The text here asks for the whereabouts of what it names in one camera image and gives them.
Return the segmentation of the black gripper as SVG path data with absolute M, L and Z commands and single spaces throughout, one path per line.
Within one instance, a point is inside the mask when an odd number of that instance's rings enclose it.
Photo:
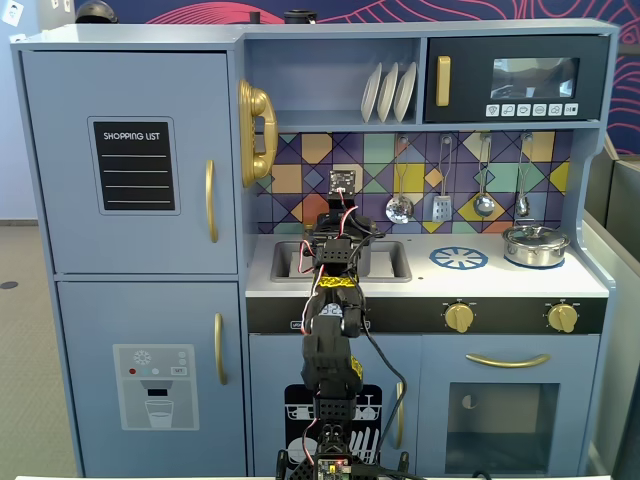
M 371 271 L 371 245 L 386 236 L 370 219 L 350 212 L 320 214 L 307 229 L 308 256 L 313 266 L 324 266 L 328 276 L 367 276 Z

